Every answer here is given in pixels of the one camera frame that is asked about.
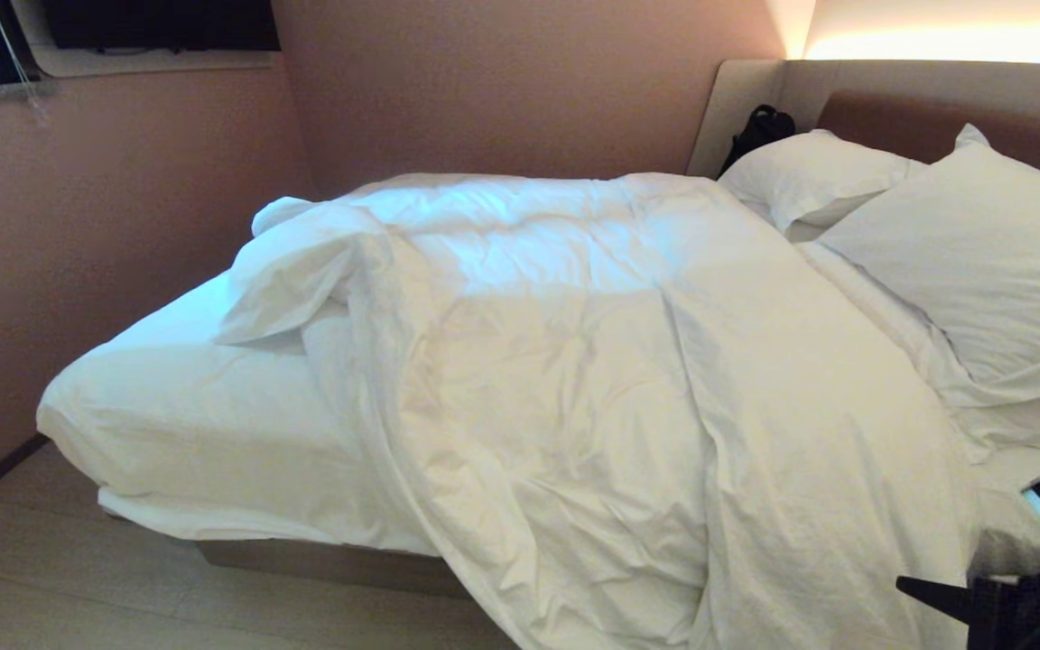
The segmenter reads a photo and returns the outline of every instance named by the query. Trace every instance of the bed base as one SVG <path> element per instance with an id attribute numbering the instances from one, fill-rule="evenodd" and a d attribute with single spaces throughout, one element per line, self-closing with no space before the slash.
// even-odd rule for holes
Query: bed base
<path id="1" fill-rule="evenodd" d="M 359 546 L 288 539 L 196 544 L 203 557 L 215 567 L 394 589 L 397 592 L 471 598 L 444 560 L 415 552 L 376 551 Z"/>

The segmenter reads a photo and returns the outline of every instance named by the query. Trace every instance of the wrinkled fabric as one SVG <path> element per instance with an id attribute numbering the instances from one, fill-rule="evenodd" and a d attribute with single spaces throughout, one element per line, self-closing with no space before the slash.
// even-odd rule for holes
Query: wrinkled fabric
<path id="1" fill-rule="evenodd" d="M 964 647 L 974 505 L 908 358 L 707 180 L 409 176 L 240 252 L 223 342 L 346 304 L 387 488 L 521 647 Z"/>

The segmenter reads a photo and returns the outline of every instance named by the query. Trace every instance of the television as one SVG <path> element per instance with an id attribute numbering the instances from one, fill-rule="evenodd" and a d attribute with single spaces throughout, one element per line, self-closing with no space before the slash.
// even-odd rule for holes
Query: television
<path id="1" fill-rule="evenodd" d="M 270 0 L 43 0 L 60 49 L 280 50 Z"/>

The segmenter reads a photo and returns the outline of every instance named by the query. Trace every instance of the black backpack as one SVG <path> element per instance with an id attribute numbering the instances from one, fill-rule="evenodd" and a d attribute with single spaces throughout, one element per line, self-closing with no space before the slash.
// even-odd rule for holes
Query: black backpack
<path id="1" fill-rule="evenodd" d="M 796 132 L 797 125 L 792 123 L 792 115 L 779 112 L 769 104 L 757 106 L 749 115 L 749 122 L 744 125 L 744 131 L 740 132 L 740 135 L 733 136 L 733 151 L 729 152 L 725 166 L 722 166 L 722 172 L 717 175 L 717 178 L 725 175 L 726 170 L 733 166 L 733 163 L 739 160 L 740 156 L 770 142 L 782 140 Z"/>

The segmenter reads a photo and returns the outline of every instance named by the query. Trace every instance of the pink wall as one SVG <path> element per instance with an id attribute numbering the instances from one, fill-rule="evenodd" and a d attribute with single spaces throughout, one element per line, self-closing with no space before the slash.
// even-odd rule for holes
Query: pink wall
<path id="1" fill-rule="evenodd" d="M 407 172 L 682 173 L 764 0 L 276 0 L 318 189 Z"/>
<path id="2" fill-rule="evenodd" d="M 50 128 L 0 103 L 0 458 L 62 366 L 312 193 L 282 66 L 66 79 L 45 105 Z"/>

